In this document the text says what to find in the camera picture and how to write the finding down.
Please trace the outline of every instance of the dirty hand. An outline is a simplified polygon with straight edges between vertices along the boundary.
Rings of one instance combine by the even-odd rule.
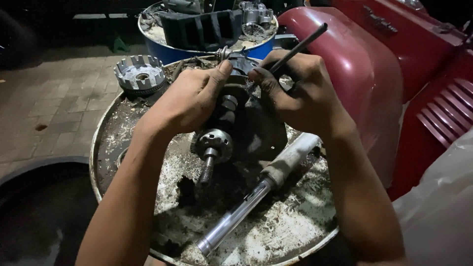
[[[320,56],[298,53],[283,65],[278,75],[287,74],[294,86],[286,93],[278,80],[267,70],[289,51],[275,50],[248,76],[267,93],[270,105],[280,118],[299,131],[324,137],[336,134],[352,119],[339,101]]]
[[[170,137],[198,130],[214,110],[220,90],[232,70],[228,60],[214,69],[184,70],[140,119],[137,127],[145,127],[151,133],[165,127]]]

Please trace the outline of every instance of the rusty drum top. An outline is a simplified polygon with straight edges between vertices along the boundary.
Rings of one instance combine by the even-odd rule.
[[[213,56],[201,58],[211,65],[215,62]],[[167,77],[177,64],[164,67]],[[166,89],[164,86],[154,97]],[[257,93],[253,94],[245,107],[252,108],[250,101],[257,98]],[[146,99],[121,94],[102,117],[90,155],[91,182],[99,202],[114,178],[117,160],[130,144],[135,124],[150,106]],[[287,143],[300,134],[287,125],[282,125],[282,132],[284,129]],[[230,160],[218,164],[214,183],[202,187],[197,181],[203,162],[190,152],[192,140],[193,133],[180,134],[167,148],[156,194],[151,255],[178,266],[290,265],[337,234],[327,162],[314,152],[283,188],[268,194],[205,258],[195,242],[257,184],[258,174],[268,162]]]

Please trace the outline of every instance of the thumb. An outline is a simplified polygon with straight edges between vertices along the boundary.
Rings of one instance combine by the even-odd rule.
[[[287,95],[279,85],[279,81],[268,70],[257,67],[248,73],[248,77],[259,85],[261,90],[268,93],[276,109],[284,109],[295,103],[296,100]]]
[[[233,65],[229,60],[224,60],[218,67],[208,70],[210,78],[201,93],[217,98],[232,71]]]

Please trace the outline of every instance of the left hand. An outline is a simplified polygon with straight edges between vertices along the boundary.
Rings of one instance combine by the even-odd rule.
[[[225,60],[214,69],[184,70],[151,109],[137,130],[166,130],[170,137],[198,130],[212,114],[233,66]]]

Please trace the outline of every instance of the bolt thread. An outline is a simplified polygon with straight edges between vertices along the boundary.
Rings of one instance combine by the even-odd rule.
[[[202,169],[201,183],[203,184],[208,183],[210,178],[212,177],[212,173],[213,173],[213,157],[209,156],[205,160],[205,165]]]

